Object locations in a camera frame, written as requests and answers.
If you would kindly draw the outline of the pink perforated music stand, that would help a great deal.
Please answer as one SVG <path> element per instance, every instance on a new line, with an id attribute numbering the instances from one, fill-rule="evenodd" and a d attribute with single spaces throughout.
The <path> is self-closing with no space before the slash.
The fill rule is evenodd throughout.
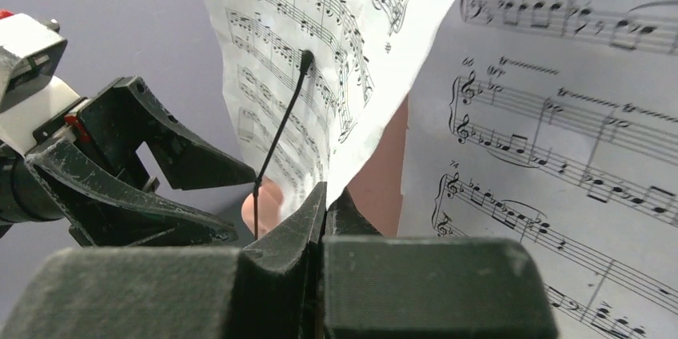
<path id="1" fill-rule="evenodd" d="M 401 215 L 408 100 L 403 100 L 386 126 L 372 157 L 348 186 L 360 213 L 380 233 L 389 237 L 397 235 Z M 241 206 L 242 220 L 251 232 L 263 236 L 281 222 L 282 203 L 281 189 L 266 178 L 259 190 L 258 213 L 254 213 L 253 196 L 249 195 Z"/>

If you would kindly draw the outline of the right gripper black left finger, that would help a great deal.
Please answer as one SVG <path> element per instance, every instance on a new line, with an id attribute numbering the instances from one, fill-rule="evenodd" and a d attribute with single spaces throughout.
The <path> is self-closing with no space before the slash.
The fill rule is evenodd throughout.
<path id="1" fill-rule="evenodd" d="M 28 284 L 4 338 L 307 338 L 326 214 L 319 183 L 242 249 L 65 249 Z"/>

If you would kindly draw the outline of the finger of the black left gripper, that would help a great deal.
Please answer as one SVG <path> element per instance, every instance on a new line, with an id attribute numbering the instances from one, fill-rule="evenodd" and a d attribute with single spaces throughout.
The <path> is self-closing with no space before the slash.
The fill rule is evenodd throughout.
<path id="1" fill-rule="evenodd" d="M 66 139 L 34 147 L 25 163 L 82 245 L 227 245 L 238 239 L 233 223 L 118 180 Z"/>
<path id="2" fill-rule="evenodd" d="M 139 76 L 111 82 L 74 115 L 81 140 L 118 175 L 147 144 L 169 185 L 193 190 L 254 181 L 254 169 L 182 125 Z"/>

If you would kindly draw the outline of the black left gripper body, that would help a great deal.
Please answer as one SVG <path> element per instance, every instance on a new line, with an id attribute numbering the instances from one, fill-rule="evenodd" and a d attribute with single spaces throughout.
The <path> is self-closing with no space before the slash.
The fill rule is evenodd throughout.
<path id="1" fill-rule="evenodd" d="M 63 218 L 63 212 L 32 176 L 22 156 L 9 146 L 1 146 L 1 237 L 15 224 Z"/>

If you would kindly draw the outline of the sheet music page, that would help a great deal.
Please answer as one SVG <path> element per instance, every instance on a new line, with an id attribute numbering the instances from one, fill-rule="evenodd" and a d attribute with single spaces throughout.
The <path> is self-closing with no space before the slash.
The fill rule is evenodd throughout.
<path id="1" fill-rule="evenodd" d="M 409 94 L 402 237 L 506 237 L 563 338 L 677 335 L 677 0 L 456 0 Z"/>
<path id="2" fill-rule="evenodd" d="M 373 155 L 454 0 L 205 0 L 223 55 L 223 96 L 245 161 L 281 218 L 316 184 L 335 201 Z"/>

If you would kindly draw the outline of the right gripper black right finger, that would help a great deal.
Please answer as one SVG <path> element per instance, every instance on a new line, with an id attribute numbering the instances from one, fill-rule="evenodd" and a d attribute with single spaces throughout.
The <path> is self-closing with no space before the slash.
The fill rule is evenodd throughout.
<path id="1" fill-rule="evenodd" d="M 320 192 L 323 338 L 554 338 L 535 261 L 505 238 L 380 235 Z"/>

